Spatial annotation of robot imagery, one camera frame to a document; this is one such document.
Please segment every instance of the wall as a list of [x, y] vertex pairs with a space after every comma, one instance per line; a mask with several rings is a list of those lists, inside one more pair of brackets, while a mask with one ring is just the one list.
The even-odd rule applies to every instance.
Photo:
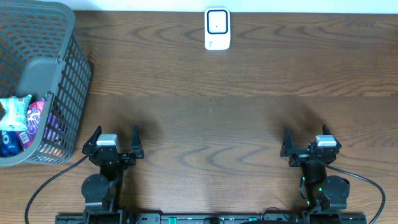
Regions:
[[44, 0], [74, 10], [204, 12], [224, 6], [231, 12], [398, 13], [397, 0]]

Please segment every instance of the gray plastic basket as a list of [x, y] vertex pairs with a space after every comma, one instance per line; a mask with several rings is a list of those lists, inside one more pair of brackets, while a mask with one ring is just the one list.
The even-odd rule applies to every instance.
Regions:
[[0, 157], [0, 166], [72, 157], [92, 78], [74, 28], [75, 15], [64, 4], [0, 0], [0, 97], [45, 99], [32, 145]]

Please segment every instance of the snack bag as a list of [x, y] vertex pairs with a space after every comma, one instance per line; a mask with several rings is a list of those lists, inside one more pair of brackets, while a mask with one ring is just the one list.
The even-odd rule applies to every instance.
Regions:
[[27, 130], [26, 109], [29, 106], [30, 99], [32, 99], [32, 95], [22, 98], [13, 96], [7, 99], [0, 99], [0, 103], [6, 111], [6, 114], [0, 121], [0, 130]]
[[27, 149], [36, 137], [39, 128], [40, 116], [42, 115], [44, 107], [44, 99], [32, 103], [26, 112], [27, 130], [17, 131], [17, 136], [24, 149]]
[[[30, 145], [32, 145], [33, 140], [36, 137], [37, 131], [39, 130], [39, 123], [40, 123], [40, 117], [42, 115], [42, 111], [44, 108], [44, 99], [40, 99], [39, 101], [36, 101], [35, 103], [32, 103], [28, 109], [27, 109], [27, 131], [17, 131], [17, 137], [19, 139], [19, 142], [21, 143], [22, 147], [27, 149]], [[52, 115], [51, 113], [49, 114], [49, 118], [47, 120], [47, 124], [50, 124], [51, 126], [60, 129], [61, 127], [58, 127], [60, 123], [60, 120], [55, 117], [55, 115]], [[53, 134], [53, 131], [51, 129], [48, 129], [48, 127], [45, 128], [45, 138], [51, 141], [55, 141], [60, 138], [59, 134]]]
[[17, 134], [14, 131], [1, 131], [2, 144], [1, 144], [1, 156], [15, 156], [21, 151]]

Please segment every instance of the black wire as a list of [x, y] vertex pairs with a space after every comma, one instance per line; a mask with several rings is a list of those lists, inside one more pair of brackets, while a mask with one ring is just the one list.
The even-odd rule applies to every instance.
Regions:
[[308, 221], [308, 223], [310, 223], [310, 215], [315, 211], [316, 208], [317, 208], [317, 206], [314, 206], [313, 208], [311, 208], [311, 209], [307, 212], [307, 214], [304, 216], [305, 222]]
[[56, 179], [57, 177], [61, 176], [62, 174], [70, 171], [71, 169], [75, 168], [77, 165], [81, 164], [81, 162], [83, 162], [85, 159], [87, 159], [88, 156], [83, 157], [82, 159], [80, 159], [79, 161], [77, 161], [74, 165], [70, 166], [69, 168], [66, 168], [65, 170], [59, 172], [58, 174], [56, 174], [55, 176], [49, 178], [48, 181], [46, 181], [44, 184], [42, 184], [39, 189], [36, 190], [36, 192], [33, 194], [33, 196], [30, 198], [29, 203], [26, 205], [26, 209], [25, 209], [25, 224], [29, 224], [29, 219], [28, 219], [28, 214], [29, 214], [29, 209], [30, 206], [32, 205], [33, 200], [35, 200], [36, 196], [40, 193], [41, 190], [43, 190], [43, 188], [49, 184], [51, 181], [53, 181], [54, 179]]
[[383, 211], [384, 204], [386, 203], [386, 195], [385, 195], [383, 189], [382, 189], [377, 183], [375, 183], [375, 182], [369, 180], [368, 178], [365, 178], [365, 177], [360, 176], [360, 175], [358, 175], [358, 174], [353, 174], [352, 172], [348, 172], [348, 171], [345, 171], [345, 170], [341, 170], [341, 169], [336, 168], [336, 167], [329, 166], [328, 164], [326, 164], [326, 163], [322, 162], [321, 160], [319, 160], [316, 156], [315, 156], [315, 158], [317, 159], [317, 161], [318, 161], [319, 164], [321, 164], [322, 166], [324, 166], [324, 167], [326, 167], [326, 168], [329, 168], [329, 169], [334, 170], [334, 171], [337, 171], [337, 172], [341, 172], [341, 173], [343, 173], [343, 174], [350, 175], [350, 176], [352, 176], [352, 177], [356, 177], [356, 178], [358, 178], [358, 179], [360, 179], [360, 180], [363, 180], [363, 181], [365, 181], [365, 182], [368, 182], [369, 184], [371, 184], [371, 185], [377, 187], [377, 189], [380, 190], [380, 193], [381, 193], [381, 205], [380, 205], [380, 208], [379, 208], [379, 210], [377, 211], [376, 215], [375, 215], [375, 216], [372, 218], [372, 220], [369, 222], [369, 224], [373, 224], [373, 223], [377, 220], [377, 218], [379, 218], [379, 215], [380, 215], [381, 212]]
[[282, 210], [279, 209], [279, 208], [277, 208], [277, 207], [269, 207], [269, 208], [265, 209], [265, 210], [262, 212], [262, 214], [261, 214], [261, 220], [264, 220], [264, 215], [267, 213], [268, 210], [271, 210], [271, 209], [280, 211], [281, 214], [286, 218], [286, 220], [287, 220], [287, 221], [290, 221], [290, 219], [287, 218], [287, 216], [282, 212]]

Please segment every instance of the wood grain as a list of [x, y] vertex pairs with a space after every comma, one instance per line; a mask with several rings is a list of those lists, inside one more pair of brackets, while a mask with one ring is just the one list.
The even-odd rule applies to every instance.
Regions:
[[[304, 207], [300, 169], [279, 157], [289, 126], [304, 146], [326, 123], [343, 148], [333, 165], [386, 191], [378, 223], [398, 212], [398, 17], [232, 14], [231, 48], [203, 46], [203, 14], [76, 12], [94, 79], [77, 150], [59, 166], [0, 169], [1, 223], [22, 223], [48, 178], [82, 157], [97, 125], [128, 150], [138, 124], [146, 158], [125, 175], [121, 203], [133, 211], [262, 212]], [[86, 161], [48, 185], [31, 223], [80, 213]], [[372, 218], [376, 188], [351, 182], [348, 212]]]

